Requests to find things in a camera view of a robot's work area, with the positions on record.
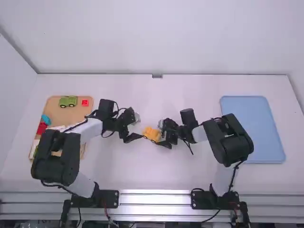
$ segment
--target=white arm segment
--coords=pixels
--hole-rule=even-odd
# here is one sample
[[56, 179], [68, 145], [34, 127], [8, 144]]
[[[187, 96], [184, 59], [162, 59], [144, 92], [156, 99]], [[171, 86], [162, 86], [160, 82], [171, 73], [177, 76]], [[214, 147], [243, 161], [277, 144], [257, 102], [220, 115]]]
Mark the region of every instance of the white arm segment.
[[217, 163], [217, 170], [215, 173], [215, 179], [212, 183], [212, 187], [217, 194], [217, 196], [223, 196], [229, 190], [229, 185], [233, 175], [233, 169], [237, 163], [232, 164], [230, 167], [225, 167], [222, 164]]
[[192, 135], [194, 141], [196, 141], [197, 143], [208, 140], [203, 125], [193, 128]]
[[88, 118], [87, 122], [77, 126], [76, 128], [66, 132], [66, 133], [78, 133], [80, 134], [80, 144], [84, 144], [86, 142], [88, 142], [90, 139], [101, 135], [101, 131], [103, 129], [103, 122], [98, 120], [98, 119], [94, 119], [94, 118]]
[[84, 174], [78, 172], [78, 175], [75, 181], [70, 184], [70, 186], [65, 186], [69, 191], [77, 194], [78, 196], [82, 196], [85, 198], [90, 198], [93, 194], [95, 187], [94, 181], [88, 179]]

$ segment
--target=green toy car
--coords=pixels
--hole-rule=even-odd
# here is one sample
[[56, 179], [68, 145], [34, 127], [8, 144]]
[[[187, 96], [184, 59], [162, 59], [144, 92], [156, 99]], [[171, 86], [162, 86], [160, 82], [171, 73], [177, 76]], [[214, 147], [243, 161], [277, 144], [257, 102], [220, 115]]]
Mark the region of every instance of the green toy car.
[[59, 106], [61, 108], [75, 107], [77, 105], [78, 98], [76, 96], [64, 96], [59, 100]]

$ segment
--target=white tabletop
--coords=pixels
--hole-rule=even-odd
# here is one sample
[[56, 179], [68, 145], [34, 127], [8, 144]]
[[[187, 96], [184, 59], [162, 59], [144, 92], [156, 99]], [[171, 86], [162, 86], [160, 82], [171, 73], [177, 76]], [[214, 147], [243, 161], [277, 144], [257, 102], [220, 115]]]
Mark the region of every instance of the white tabletop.
[[[48, 75], [40, 76], [20, 120], [18, 132], [2, 169], [2, 190], [54, 190], [30, 175], [28, 159], [40, 115], [52, 95], [90, 95], [119, 107], [132, 106], [141, 116], [133, 130], [157, 127], [158, 120], [181, 123], [180, 110], [193, 108], [199, 122], [221, 116], [224, 95], [262, 95], [267, 98], [286, 153], [283, 164], [244, 164], [236, 179], [239, 192], [304, 192], [304, 117], [287, 76], [243, 75]], [[172, 150], [140, 139], [124, 144], [118, 134], [90, 141], [80, 170], [109, 189], [190, 190], [213, 181], [217, 162], [208, 142], [193, 145], [191, 155], [182, 141]]]

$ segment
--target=white wall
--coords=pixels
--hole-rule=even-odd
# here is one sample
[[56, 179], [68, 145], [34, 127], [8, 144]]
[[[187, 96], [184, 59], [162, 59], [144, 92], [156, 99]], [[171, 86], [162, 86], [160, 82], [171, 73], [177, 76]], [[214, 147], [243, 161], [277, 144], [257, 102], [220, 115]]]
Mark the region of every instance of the white wall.
[[302, 0], [1, 0], [42, 73], [289, 73], [304, 107]]
[[37, 74], [0, 34], [0, 170]]

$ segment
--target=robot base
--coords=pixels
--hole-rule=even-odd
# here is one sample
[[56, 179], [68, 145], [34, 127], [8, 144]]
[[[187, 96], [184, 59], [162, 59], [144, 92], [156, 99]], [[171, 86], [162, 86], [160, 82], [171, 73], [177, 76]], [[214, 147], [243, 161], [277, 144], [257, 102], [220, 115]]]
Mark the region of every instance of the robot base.
[[191, 191], [192, 209], [239, 209], [240, 201], [236, 191], [226, 192], [223, 196], [217, 196], [210, 185], [209, 191], [202, 189], [193, 189]]
[[118, 208], [119, 191], [117, 190], [98, 190], [96, 196], [84, 198], [76, 195], [71, 197], [72, 208]]

